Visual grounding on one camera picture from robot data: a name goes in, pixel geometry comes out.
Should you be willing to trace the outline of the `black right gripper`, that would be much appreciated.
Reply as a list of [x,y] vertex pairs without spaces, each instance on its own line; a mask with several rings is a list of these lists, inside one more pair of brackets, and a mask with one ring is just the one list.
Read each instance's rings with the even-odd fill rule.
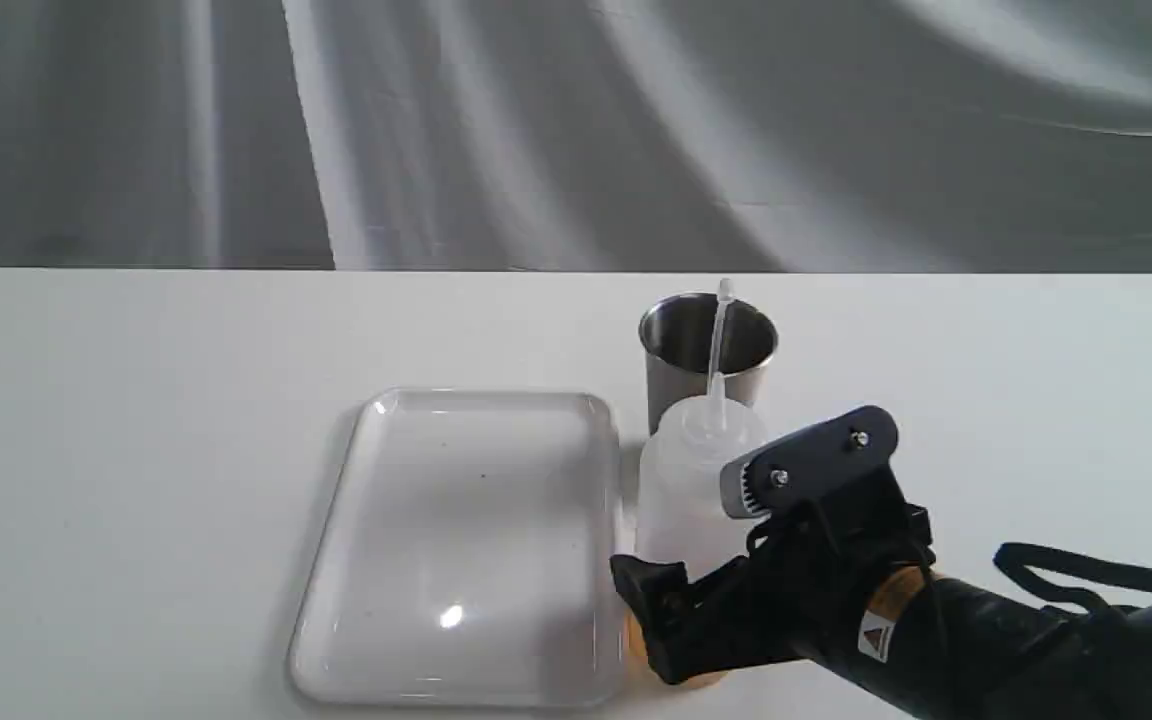
[[685,666],[890,665],[901,616],[934,583],[929,511],[888,471],[897,446],[893,416],[861,406],[723,464],[723,514],[772,515],[691,585],[685,562],[611,556],[655,679],[684,685]]

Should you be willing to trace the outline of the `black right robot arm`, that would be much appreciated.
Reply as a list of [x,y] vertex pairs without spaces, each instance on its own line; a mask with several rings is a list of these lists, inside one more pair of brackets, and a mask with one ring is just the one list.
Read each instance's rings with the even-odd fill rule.
[[756,524],[702,579],[613,556],[650,670],[680,685],[809,661],[916,719],[1152,719],[1152,568],[1001,544],[996,569],[1041,607],[945,577],[897,445],[861,406],[732,461],[722,509]]

